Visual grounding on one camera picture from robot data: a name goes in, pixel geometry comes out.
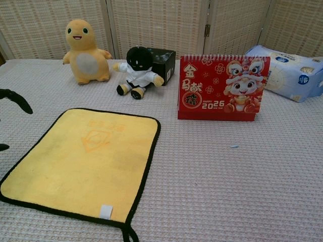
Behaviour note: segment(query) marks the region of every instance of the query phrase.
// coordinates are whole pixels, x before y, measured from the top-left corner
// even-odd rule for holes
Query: table
[[[116,60],[109,60],[110,70]],[[66,109],[158,119],[161,133],[132,227],[140,241],[322,241],[323,97],[296,103],[264,92],[255,122],[177,120],[179,62],[165,87],[119,96],[124,73],[78,86],[61,60],[10,60],[1,88],[34,114],[0,100],[0,178]],[[121,231],[0,202],[1,241],[115,241]]]

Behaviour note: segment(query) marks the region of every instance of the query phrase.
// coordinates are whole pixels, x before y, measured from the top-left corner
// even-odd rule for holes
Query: yellow plush toy
[[[112,56],[96,47],[91,25],[81,19],[72,20],[66,27],[65,35],[71,50],[64,56],[63,64],[71,64],[77,83],[84,85],[91,80],[108,81],[110,74],[106,59]]]

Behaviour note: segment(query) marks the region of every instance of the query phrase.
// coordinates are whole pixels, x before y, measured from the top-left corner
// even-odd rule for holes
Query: black and white plush doll
[[[161,76],[151,71],[153,57],[145,47],[133,47],[127,53],[126,63],[116,63],[113,69],[117,72],[126,72],[128,76],[126,83],[117,87],[120,95],[126,95],[131,91],[131,96],[141,99],[147,87],[154,83],[159,87],[164,83]]]
[[[28,114],[32,114],[33,111],[29,106],[25,98],[20,96],[18,93],[11,91],[9,89],[0,89],[0,99],[7,98],[20,106]],[[9,149],[9,145],[0,144],[0,151]]]

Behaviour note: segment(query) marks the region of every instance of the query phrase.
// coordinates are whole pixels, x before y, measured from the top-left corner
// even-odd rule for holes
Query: yellow cloth mat
[[[67,110],[3,178],[0,198],[134,233],[159,131],[150,117]]]

